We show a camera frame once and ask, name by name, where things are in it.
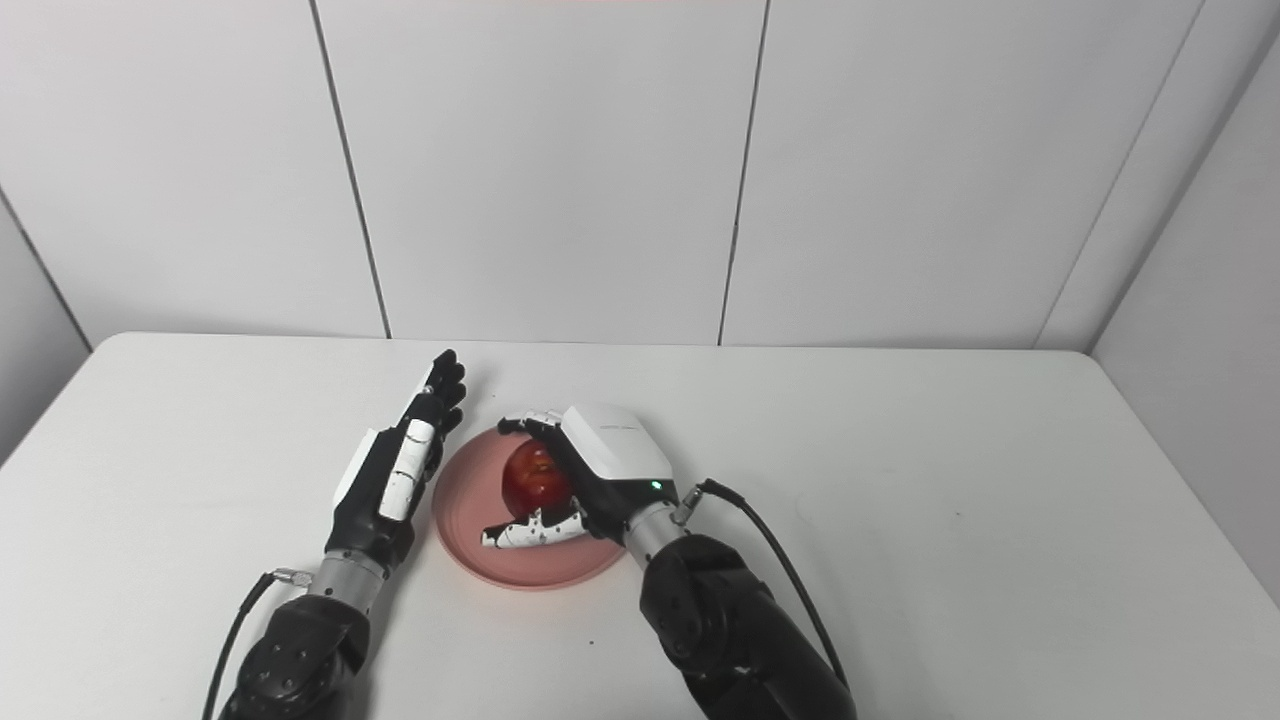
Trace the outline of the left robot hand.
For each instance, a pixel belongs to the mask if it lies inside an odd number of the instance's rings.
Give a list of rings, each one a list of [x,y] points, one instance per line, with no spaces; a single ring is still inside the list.
[[[448,434],[463,420],[465,365],[436,356],[399,416],[360,441],[340,479],[324,551],[367,559],[390,575],[416,539],[413,516],[439,469]]]

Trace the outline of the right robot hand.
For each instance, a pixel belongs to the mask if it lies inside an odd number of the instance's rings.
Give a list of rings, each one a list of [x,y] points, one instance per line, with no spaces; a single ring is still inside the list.
[[[495,429],[544,443],[566,477],[570,498],[484,529],[483,546],[525,550],[591,537],[616,543],[645,568],[685,537],[675,520],[678,492],[672,465],[630,410],[575,404],[562,413],[508,415]]]

